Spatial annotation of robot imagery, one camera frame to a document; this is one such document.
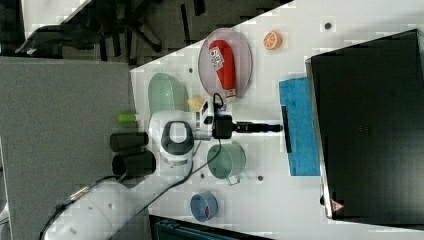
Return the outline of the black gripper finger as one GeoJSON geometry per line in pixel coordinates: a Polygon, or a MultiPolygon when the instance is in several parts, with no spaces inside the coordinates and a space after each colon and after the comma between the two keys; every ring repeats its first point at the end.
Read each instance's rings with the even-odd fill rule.
{"type": "Polygon", "coordinates": [[[267,133],[267,132],[274,132],[274,133],[278,133],[281,132],[283,129],[281,128],[265,128],[265,129],[236,129],[234,130],[237,133],[267,133]]]}
{"type": "Polygon", "coordinates": [[[266,124],[253,122],[236,122],[234,128],[283,128],[280,124],[266,124]]]}

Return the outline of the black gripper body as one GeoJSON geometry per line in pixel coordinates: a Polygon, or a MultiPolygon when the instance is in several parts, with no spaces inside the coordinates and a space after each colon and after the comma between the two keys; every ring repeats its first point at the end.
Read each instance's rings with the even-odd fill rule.
{"type": "Polygon", "coordinates": [[[212,136],[215,139],[230,139],[233,132],[233,122],[230,115],[217,115],[214,118],[212,136]]]}

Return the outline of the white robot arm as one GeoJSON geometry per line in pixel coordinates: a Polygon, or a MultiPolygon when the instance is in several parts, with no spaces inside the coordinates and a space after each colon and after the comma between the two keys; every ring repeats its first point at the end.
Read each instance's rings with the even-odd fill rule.
{"type": "Polygon", "coordinates": [[[161,194],[190,178],[197,140],[282,130],[280,124],[234,122],[215,110],[156,112],[143,136],[146,148],[123,156],[126,174],[142,181],[128,187],[109,178],[85,186],[56,208],[38,240],[109,240],[161,194]]]}

